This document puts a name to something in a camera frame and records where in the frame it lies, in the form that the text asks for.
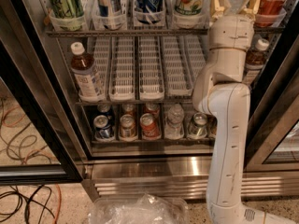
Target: coca-cola bottle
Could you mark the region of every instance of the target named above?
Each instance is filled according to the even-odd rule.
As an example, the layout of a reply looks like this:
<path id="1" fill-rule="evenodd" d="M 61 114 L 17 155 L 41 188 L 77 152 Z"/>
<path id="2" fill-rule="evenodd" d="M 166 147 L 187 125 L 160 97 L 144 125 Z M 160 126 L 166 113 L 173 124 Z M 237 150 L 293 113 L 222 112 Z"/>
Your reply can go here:
<path id="1" fill-rule="evenodd" d="M 286 0 L 261 0 L 255 25 L 259 27 L 271 26 L 277 21 L 285 1 Z"/>

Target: glass refrigerator door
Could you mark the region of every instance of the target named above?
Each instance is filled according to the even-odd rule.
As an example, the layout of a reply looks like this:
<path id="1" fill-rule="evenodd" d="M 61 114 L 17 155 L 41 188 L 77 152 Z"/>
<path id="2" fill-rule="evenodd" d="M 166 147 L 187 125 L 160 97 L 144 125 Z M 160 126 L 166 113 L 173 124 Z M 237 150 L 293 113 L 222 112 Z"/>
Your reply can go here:
<path id="1" fill-rule="evenodd" d="M 8 22 L 3 4 L 0 26 L 1 185 L 79 182 L 84 172 L 79 150 L 68 148 L 77 142 L 74 131 L 61 121 L 62 105 L 57 95 L 50 95 L 53 87 L 38 70 L 40 61 L 24 50 L 25 39 L 23 44 L 18 39 L 25 37 L 22 27 L 17 20 Z"/>

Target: tiled floor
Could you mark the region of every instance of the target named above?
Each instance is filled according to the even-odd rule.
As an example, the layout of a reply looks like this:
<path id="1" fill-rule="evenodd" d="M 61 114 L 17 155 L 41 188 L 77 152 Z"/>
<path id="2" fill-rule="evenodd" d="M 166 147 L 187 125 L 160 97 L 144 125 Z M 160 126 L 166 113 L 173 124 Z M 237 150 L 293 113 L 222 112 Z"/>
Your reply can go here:
<path id="1" fill-rule="evenodd" d="M 86 195 L 84 189 L 80 184 L 62 184 L 59 185 L 62 193 L 61 210 L 58 218 L 58 224 L 88 224 L 88 215 L 93 207 L 93 203 Z M 52 194 L 47 203 L 47 207 L 53 212 L 56 212 L 58 206 L 58 191 L 55 186 L 50 185 Z M 6 191 L 12 190 L 10 187 L 0 187 L 0 195 Z M 36 187 L 21 186 L 19 192 L 29 197 L 34 193 Z M 45 203 L 48 199 L 49 190 L 42 189 L 34 196 L 34 200 Z M 9 196 L 5 199 L 0 199 L 0 213 L 10 213 L 17 206 L 17 196 Z M 268 201 L 256 199 L 255 201 L 245 202 L 246 205 L 270 212 L 275 215 L 291 218 L 299 222 L 299 197 L 285 197 L 285 198 L 269 198 Z M 190 224 L 211 224 L 207 212 L 206 204 L 204 202 L 188 202 Z M 4 223 L 22 224 L 24 219 L 25 203 L 23 203 L 21 210 L 17 212 L 12 218 Z M 38 223 L 42 208 L 36 203 L 30 204 L 30 218 L 29 223 Z M 53 217 L 46 210 L 41 218 L 40 223 L 52 223 Z"/>

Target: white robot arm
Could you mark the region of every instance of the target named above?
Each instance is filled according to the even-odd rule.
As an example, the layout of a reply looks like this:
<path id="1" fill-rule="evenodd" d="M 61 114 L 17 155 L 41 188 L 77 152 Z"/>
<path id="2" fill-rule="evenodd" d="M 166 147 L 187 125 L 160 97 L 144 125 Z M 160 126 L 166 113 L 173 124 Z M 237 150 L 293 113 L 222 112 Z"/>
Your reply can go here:
<path id="1" fill-rule="evenodd" d="M 241 184 L 248 128 L 250 93 L 242 84 L 246 52 L 254 35 L 253 21 L 260 0 L 246 0 L 239 14 L 227 15 L 228 0 L 212 0 L 209 54 L 198 75 L 192 103 L 217 119 L 217 134 L 206 190 L 214 224 L 295 224 L 283 217 L 246 207 Z"/>

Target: white plastic bag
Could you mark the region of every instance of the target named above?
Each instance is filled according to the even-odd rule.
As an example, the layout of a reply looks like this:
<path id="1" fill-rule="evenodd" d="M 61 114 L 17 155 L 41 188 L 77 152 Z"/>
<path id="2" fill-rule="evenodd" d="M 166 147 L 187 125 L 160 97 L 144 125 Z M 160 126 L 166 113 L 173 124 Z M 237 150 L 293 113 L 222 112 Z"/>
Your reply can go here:
<path id="1" fill-rule="evenodd" d="M 179 198 L 162 199 L 145 194 L 138 200 L 97 199 L 90 224 L 185 224 L 188 205 Z"/>

